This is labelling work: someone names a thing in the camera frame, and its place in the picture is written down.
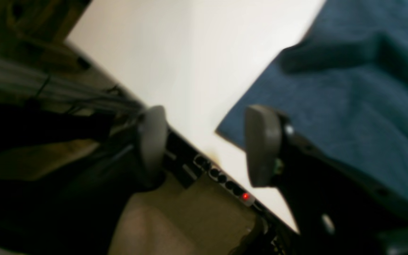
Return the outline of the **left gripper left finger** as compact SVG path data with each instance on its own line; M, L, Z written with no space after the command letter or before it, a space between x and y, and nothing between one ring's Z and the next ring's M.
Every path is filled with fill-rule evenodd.
M106 255L138 192L165 180L163 106L138 116L84 158L35 181L0 179L0 248L29 255Z

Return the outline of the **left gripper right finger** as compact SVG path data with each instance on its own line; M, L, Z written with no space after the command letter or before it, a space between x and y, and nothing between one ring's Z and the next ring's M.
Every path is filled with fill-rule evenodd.
M329 158L295 132L287 115L245 110L253 187L281 192L310 255L408 255L408 201L381 182Z

